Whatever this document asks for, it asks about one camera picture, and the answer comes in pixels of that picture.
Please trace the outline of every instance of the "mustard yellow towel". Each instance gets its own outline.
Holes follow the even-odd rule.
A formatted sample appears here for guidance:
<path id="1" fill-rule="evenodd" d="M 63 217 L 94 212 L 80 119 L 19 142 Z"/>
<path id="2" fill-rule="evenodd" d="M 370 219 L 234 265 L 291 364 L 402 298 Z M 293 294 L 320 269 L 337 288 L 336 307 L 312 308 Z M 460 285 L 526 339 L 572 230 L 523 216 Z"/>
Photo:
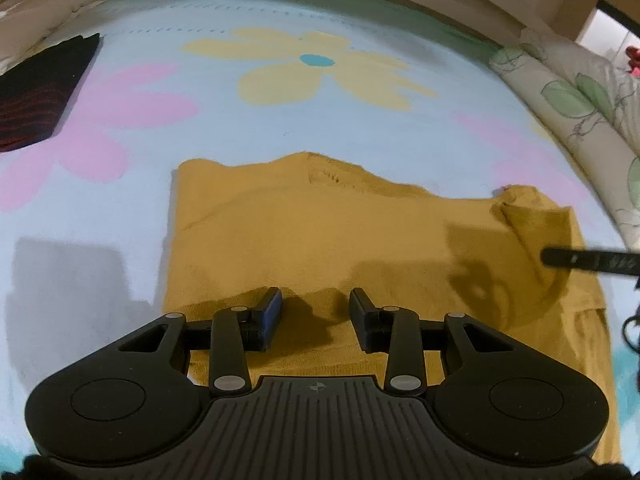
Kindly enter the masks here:
<path id="1" fill-rule="evenodd" d="M 572 211 L 535 188 L 488 200 L 452 200 L 393 184 L 313 153 L 230 168 L 189 160 L 178 169 L 175 236 L 165 311 L 210 319 L 283 290 L 271 349 L 248 354 L 255 379 L 376 374 L 384 354 L 360 351 L 348 295 L 361 286 L 378 305 L 441 320 L 462 311 L 571 366 L 609 400 L 601 462 L 620 458 L 605 303 L 596 277 L 546 269 L 547 244 L 581 246 Z M 442 380 L 426 352 L 430 384 Z M 192 375 L 206 381 L 195 354 Z"/>

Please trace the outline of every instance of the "green leaf print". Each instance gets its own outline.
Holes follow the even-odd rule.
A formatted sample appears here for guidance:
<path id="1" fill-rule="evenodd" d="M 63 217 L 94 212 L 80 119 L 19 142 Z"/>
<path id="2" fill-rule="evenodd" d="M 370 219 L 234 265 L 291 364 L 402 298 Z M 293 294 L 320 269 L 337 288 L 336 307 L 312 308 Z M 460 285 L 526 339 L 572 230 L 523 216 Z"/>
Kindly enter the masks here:
<path id="1" fill-rule="evenodd" d="M 637 158 L 629 167 L 627 182 L 631 203 L 637 211 L 640 211 L 640 160 Z"/>
<path id="2" fill-rule="evenodd" d="M 595 111 L 593 104 L 567 81 L 547 83 L 540 93 L 556 112 L 570 119 L 580 119 Z"/>
<path id="3" fill-rule="evenodd" d="M 587 99 L 600 111 L 604 118 L 613 124 L 615 113 L 607 89 L 593 77 L 581 73 L 575 77 L 575 85 L 580 92 L 587 96 Z"/>
<path id="4" fill-rule="evenodd" d="M 516 61 L 524 54 L 524 50 L 516 46 L 507 46 L 494 54 L 491 61 L 498 65 L 505 65 Z"/>

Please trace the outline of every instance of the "light blue bedsheet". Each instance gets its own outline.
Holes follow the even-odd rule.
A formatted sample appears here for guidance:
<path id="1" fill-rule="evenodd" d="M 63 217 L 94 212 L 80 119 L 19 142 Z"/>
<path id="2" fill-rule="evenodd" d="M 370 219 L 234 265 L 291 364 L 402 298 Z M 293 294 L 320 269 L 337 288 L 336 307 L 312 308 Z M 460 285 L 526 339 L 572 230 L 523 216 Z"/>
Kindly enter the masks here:
<path id="1" fill-rule="evenodd" d="M 114 0 L 46 45 L 95 32 L 102 46 L 58 134 L 0 156 L 0 470 L 33 451 L 22 410 L 40 380 L 160 315 L 172 171 L 190 158 L 319 152 L 452 198 L 531 184 L 575 207 L 589 245 L 623 247 L 486 67 L 494 47 L 419 12 L 378 0 Z M 638 360 L 619 330 L 640 297 L 633 280 L 601 282 L 624 460 L 638 470 Z"/>

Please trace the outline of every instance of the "black fabric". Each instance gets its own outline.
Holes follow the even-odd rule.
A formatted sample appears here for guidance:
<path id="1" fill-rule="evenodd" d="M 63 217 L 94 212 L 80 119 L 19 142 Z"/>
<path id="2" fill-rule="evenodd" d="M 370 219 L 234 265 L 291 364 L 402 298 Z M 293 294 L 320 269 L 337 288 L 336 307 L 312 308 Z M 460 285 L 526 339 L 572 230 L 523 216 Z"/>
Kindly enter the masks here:
<path id="1" fill-rule="evenodd" d="M 0 480 L 78 480 L 41 456 L 24 459 L 24 469 L 19 473 L 4 473 Z M 640 473 L 631 476 L 622 464 L 604 464 L 588 471 L 576 480 L 640 480 Z"/>
<path id="2" fill-rule="evenodd" d="M 0 152 L 51 136 L 99 41 L 99 34 L 76 36 L 0 76 Z"/>
<path id="3" fill-rule="evenodd" d="M 19 473 L 3 473 L 1 480 L 78 480 L 60 469 L 47 458 L 33 455 L 24 459 L 24 468 Z"/>

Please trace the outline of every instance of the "floral pillow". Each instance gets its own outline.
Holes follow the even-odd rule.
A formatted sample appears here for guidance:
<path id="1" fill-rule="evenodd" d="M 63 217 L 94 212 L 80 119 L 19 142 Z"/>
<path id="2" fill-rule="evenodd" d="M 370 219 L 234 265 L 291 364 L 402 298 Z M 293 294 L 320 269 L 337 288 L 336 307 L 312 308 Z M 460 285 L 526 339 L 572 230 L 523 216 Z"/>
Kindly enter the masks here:
<path id="1" fill-rule="evenodd" d="M 576 87 L 521 48 L 490 61 L 584 170 L 632 250 L 640 250 L 640 160 Z"/>
<path id="2" fill-rule="evenodd" d="M 640 155 L 639 80 L 561 36 L 525 29 L 520 46 L 571 82 Z"/>

